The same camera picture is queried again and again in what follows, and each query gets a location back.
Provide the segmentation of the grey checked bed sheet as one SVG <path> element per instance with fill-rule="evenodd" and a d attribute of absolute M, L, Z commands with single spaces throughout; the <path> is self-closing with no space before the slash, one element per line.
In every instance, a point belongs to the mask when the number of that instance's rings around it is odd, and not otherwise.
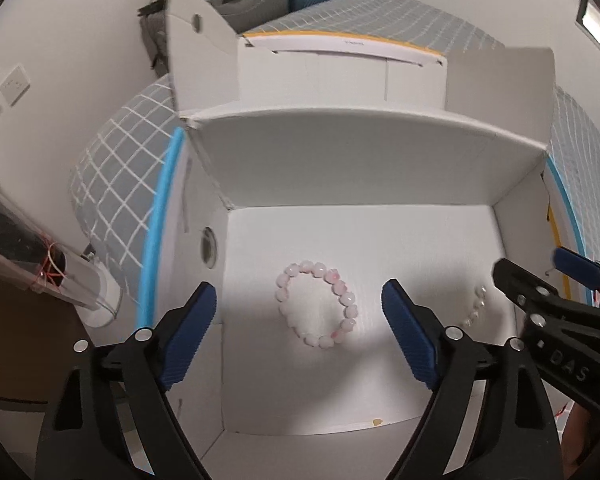
<path fill-rule="evenodd" d="M 448 54 L 494 50 L 484 30 L 419 0 L 332 0 L 258 26 L 258 32 L 352 32 Z M 162 76 L 108 119 L 74 167 L 71 203 L 81 230 L 118 285 L 137 296 L 144 240 L 176 116 Z M 555 91 L 550 158 L 570 200 L 585 255 L 600 260 L 600 132 L 569 93 Z"/>

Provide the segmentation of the yellow blue cardboard box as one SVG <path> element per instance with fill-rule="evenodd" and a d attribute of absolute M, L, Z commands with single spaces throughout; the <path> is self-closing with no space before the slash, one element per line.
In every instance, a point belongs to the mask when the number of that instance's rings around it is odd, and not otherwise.
<path fill-rule="evenodd" d="M 443 326 L 506 258 L 539 273 L 554 234 L 543 174 L 555 59 L 547 48 L 442 55 L 336 32 L 238 35 L 206 0 L 168 0 L 178 116 L 138 289 L 152 330 L 202 282 L 222 365 L 213 457 L 235 478 L 339 478 L 379 463 L 386 426 L 431 396 L 381 309 L 397 280 Z M 496 311 L 479 342 L 518 338 Z"/>

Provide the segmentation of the grey hard suitcase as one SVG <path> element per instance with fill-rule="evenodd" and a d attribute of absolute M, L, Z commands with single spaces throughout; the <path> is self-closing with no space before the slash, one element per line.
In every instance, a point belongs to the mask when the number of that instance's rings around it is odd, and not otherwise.
<path fill-rule="evenodd" d="M 206 0 L 241 34 L 289 12 L 288 0 Z M 138 10 L 140 38 L 157 77 L 169 71 L 166 47 L 166 0 L 152 0 Z"/>

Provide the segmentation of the white wall socket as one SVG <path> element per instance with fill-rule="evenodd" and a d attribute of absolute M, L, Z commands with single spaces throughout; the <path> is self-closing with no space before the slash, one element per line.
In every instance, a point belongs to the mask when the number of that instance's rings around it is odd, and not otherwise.
<path fill-rule="evenodd" d="M 29 90 L 30 80 L 21 64 L 15 66 L 0 84 L 0 92 L 9 106 L 14 106 Z"/>

